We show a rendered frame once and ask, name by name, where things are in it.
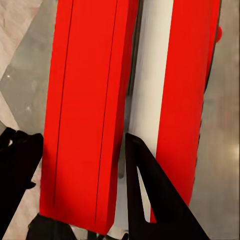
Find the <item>radio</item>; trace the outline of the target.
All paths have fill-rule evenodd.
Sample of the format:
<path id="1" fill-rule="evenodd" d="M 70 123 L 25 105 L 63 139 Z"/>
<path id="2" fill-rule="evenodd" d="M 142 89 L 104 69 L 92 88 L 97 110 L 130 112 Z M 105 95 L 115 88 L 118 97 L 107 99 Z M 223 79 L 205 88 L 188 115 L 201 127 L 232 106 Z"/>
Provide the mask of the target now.
<path id="1" fill-rule="evenodd" d="M 129 240 L 126 134 L 141 138 L 187 206 L 222 0 L 58 0 L 39 213 Z M 139 167 L 145 220 L 157 223 Z"/>

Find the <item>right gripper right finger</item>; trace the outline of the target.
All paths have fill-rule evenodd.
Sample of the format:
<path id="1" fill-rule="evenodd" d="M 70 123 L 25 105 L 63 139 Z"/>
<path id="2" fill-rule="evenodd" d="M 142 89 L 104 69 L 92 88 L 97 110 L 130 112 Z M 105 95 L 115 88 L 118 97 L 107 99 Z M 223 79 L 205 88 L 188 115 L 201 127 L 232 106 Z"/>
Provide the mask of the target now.
<path id="1" fill-rule="evenodd" d="M 129 240 L 210 240 L 145 142 L 125 135 Z M 156 223 L 145 220 L 140 174 Z"/>

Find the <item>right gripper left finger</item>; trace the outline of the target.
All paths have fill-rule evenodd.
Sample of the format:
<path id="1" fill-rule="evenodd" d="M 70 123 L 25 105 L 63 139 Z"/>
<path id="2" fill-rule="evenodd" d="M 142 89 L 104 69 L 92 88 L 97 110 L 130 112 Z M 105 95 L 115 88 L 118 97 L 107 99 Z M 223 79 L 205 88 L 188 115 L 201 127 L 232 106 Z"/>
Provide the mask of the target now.
<path id="1" fill-rule="evenodd" d="M 43 141 L 39 132 L 0 151 L 0 240 L 42 159 Z"/>

